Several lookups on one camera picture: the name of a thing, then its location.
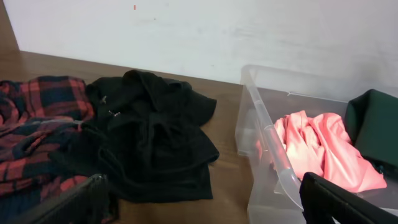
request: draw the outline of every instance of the plaid shirt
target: plaid shirt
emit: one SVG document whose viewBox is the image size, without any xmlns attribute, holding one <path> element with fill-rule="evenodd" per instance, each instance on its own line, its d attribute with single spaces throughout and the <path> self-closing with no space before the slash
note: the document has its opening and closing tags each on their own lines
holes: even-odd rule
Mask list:
<svg viewBox="0 0 398 224">
<path fill-rule="evenodd" d="M 79 133 L 79 121 L 93 115 L 85 83 L 78 78 L 0 82 L 0 210 L 2 201 L 17 198 L 16 192 L 35 194 L 25 206 L 30 208 L 86 179 L 56 176 L 48 153 L 66 149 Z"/>
</svg>

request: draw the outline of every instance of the clear plastic bin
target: clear plastic bin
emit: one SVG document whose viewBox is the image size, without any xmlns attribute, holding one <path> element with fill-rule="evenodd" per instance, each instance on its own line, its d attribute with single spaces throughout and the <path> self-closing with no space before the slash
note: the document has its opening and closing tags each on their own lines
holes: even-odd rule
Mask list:
<svg viewBox="0 0 398 224">
<path fill-rule="evenodd" d="M 254 185 L 248 206 L 251 224 L 305 224 L 300 181 L 278 138 L 274 123 L 286 114 L 305 110 L 309 117 L 332 112 L 344 116 L 347 102 L 375 88 L 398 96 L 398 88 L 358 80 L 337 80 L 274 68 L 247 65 L 236 125 L 238 152 L 248 156 Z M 260 142 L 262 151 L 256 143 Z M 358 193 L 359 197 L 398 216 L 398 182 Z"/>
</svg>

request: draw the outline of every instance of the pink satin cloth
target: pink satin cloth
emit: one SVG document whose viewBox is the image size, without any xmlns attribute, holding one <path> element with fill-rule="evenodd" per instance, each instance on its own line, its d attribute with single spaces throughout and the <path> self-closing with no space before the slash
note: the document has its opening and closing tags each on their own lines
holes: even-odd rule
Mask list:
<svg viewBox="0 0 398 224">
<path fill-rule="evenodd" d="M 277 120 L 274 127 L 299 179 L 314 172 L 354 193 L 387 187 L 383 175 L 351 145 L 340 115 L 308 118 L 300 111 Z"/>
</svg>

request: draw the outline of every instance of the wooden table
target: wooden table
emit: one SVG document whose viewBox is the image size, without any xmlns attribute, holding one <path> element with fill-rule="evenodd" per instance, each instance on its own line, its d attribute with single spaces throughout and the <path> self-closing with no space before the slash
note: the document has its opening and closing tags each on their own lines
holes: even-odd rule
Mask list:
<svg viewBox="0 0 398 224">
<path fill-rule="evenodd" d="M 17 81 L 41 75 L 70 75 L 90 83 L 100 77 L 123 76 L 129 69 L 28 52 L 15 51 L 0 56 L 0 79 Z M 238 156 L 234 139 L 242 86 L 166 73 L 155 74 L 189 82 L 195 91 L 217 99 L 213 118 L 202 127 L 220 152 L 220 158 L 210 166 L 214 199 L 141 204 L 120 200 L 120 219 L 116 223 L 248 223 L 246 209 L 253 179 L 249 161 Z"/>
</svg>

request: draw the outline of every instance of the green garment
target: green garment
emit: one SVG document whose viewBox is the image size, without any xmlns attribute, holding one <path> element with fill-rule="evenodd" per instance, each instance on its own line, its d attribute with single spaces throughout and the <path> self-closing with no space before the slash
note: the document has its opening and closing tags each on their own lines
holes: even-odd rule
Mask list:
<svg viewBox="0 0 398 224">
<path fill-rule="evenodd" d="M 398 177 L 398 98 L 369 90 L 348 102 L 345 128 L 373 166 Z"/>
</svg>

